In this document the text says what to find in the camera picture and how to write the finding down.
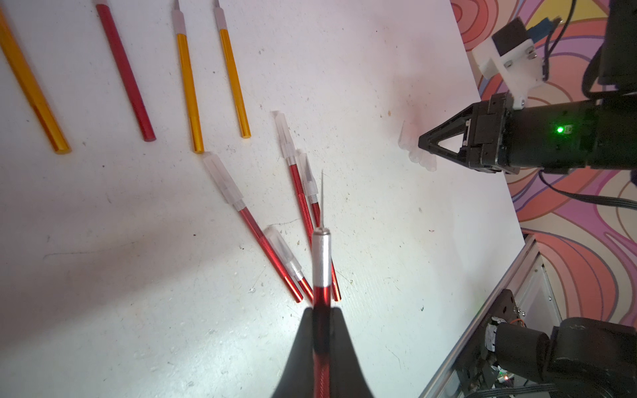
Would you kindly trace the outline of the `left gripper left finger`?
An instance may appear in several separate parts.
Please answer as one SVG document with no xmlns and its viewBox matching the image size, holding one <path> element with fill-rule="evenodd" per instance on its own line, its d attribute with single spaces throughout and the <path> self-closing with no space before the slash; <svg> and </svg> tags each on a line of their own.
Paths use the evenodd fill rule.
<svg viewBox="0 0 637 398">
<path fill-rule="evenodd" d="M 313 397 L 313 310 L 307 308 L 302 315 L 290 355 L 272 397 Z"/>
</svg>

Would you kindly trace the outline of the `gold carving knife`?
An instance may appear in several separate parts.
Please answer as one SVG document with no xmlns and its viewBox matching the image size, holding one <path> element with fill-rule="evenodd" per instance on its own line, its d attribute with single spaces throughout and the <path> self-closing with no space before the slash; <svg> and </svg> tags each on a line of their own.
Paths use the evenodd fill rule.
<svg viewBox="0 0 637 398">
<path fill-rule="evenodd" d="M 242 139 L 250 139 L 250 124 L 247 117 L 245 102 L 243 99 L 241 82 L 237 71 L 237 63 L 235 61 L 234 53 L 232 50 L 232 42 L 227 27 L 227 20 L 225 12 L 221 7 L 220 2 L 217 0 L 213 1 L 213 13 L 222 43 L 222 51 L 226 63 L 233 103 L 237 113 L 237 121 L 239 124 L 240 133 Z"/>
<path fill-rule="evenodd" d="M 182 87 L 186 103 L 187 118 L 192 136 L 192 150 L 195 154 L 203 154 L 205 152 L 205 148 L 202 137 L 202 127 L 197 103 L 195 82 L 192 73 L 192 63 L 187 41 L 187 29 L 184 14 L 179 6 L 179 1 L 174 2 L 172 19 L 181 66 Z"/>
<path fill-rule="evenodd" d="M 51 111 L 3 12 L 1 12 L 1 48 L 53 151 L 56 154 L 69 154 L 71 146 Z"/>
</svg>

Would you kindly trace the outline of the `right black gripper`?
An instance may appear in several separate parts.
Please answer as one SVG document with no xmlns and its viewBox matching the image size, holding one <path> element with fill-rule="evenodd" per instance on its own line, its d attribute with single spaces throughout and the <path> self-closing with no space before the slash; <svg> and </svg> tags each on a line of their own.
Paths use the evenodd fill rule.
<svg viewBox="0 0 637 398">
<path fill-rule="evenodd" d="M 421 135 L 418 148 L 476 171 L 515 174 L 515 167 L 507 160 L 507 123 L 512 110 L 511 94 L 493 95 Z M 455 137 L 462 138 L 456 151 L 441 145 Z"/>
</svg>

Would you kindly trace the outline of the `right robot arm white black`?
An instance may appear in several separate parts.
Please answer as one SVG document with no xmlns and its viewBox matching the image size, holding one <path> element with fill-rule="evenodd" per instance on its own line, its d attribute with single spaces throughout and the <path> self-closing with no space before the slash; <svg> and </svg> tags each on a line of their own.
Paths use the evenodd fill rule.
<svg viewBox="0 0 637 398">
<path fill-rule="evenodd" d="M 635 2 L 610 3 L 604 41 L 582 76 L 584 100 L 528 107 L 529 91 L 549 78 L 550 56 L 568 24 L 555 18 L 526 28 L 514 19 L 476 46 L 481 74 L 502 77 L 508 91 L 423 134 L 419 148 L 478 172 L 635 170 Z"/>
</svg>

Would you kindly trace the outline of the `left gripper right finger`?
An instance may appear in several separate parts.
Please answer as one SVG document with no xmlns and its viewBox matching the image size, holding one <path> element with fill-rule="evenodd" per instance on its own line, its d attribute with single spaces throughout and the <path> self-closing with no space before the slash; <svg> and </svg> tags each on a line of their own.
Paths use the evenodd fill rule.
<svg viewBox="0 0 637 398">
<path fill-rule="evenodd" d="M 330 314 L 330 396 L 373 397 L 340 308 Z"/>
</svg>

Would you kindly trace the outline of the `clear protective cap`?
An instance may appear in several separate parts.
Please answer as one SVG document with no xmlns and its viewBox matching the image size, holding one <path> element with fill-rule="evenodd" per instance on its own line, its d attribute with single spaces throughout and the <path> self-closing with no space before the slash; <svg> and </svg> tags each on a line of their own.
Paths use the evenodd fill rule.
<svg viewBox="0 0 637 398">
<path fill-rule="evenodd" d="M 421 128 L 415 122 L 404 121 L 401 126 L 398 146 L 408 152 L 412 163 L 424 167 L 428 172 L 435 172 L 437 170 L 436 156 L 418 146 L 421 135 Z"/>
</svg>

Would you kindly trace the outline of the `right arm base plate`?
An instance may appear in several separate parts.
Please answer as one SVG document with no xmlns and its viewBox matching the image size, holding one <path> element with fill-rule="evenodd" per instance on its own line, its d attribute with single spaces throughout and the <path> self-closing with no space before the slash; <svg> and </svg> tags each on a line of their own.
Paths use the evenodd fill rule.
<svg viewBox="0 0 637 398">
<path fill-rule="evenodd" d="M 523 315 L 513 292 L 501 290 L 485 315 L 479 319 L 478 327 L 469 336 L 453 364 L 451 386 L 447 387 L 451 397 L 466 397 L 485 389 L 526 385 L 525 381 L 518 383 L 514 373 L 504 371 L 498 365 L 494 352 L 489 351 L 485 342 L 489 325 L 508 323 L 525 327 Z"/>
</svg>

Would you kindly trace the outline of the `red carving knife short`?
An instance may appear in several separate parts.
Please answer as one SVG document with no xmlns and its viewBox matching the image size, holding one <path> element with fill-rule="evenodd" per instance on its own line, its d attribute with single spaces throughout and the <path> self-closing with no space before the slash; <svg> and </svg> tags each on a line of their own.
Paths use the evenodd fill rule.
<svg viewBox="0 0 637 398">
<path fill-rule="evenodd" d="M 301 303 L 304 299 L 300 289 L 293 282 L 290 273 L 287 271 L 282 261 L 275 253 L 272 245 L 265 237 L 263 230 L 260 228 L 247 205 L 243 201 L 243 195 L 237 187 L 231 174 L 227 171 L 224 163 L 217 154 L 204 153 L 203 163 L 211 175 L 213 181 L 221 191 L 226 202 L 232 206 L 242 217 L 243 221 L 249 228 L 256 242 L 264 252 L 269 262 L 274 267 L 276 273 L 285 284 L 296 303 Z"/>
</svg>

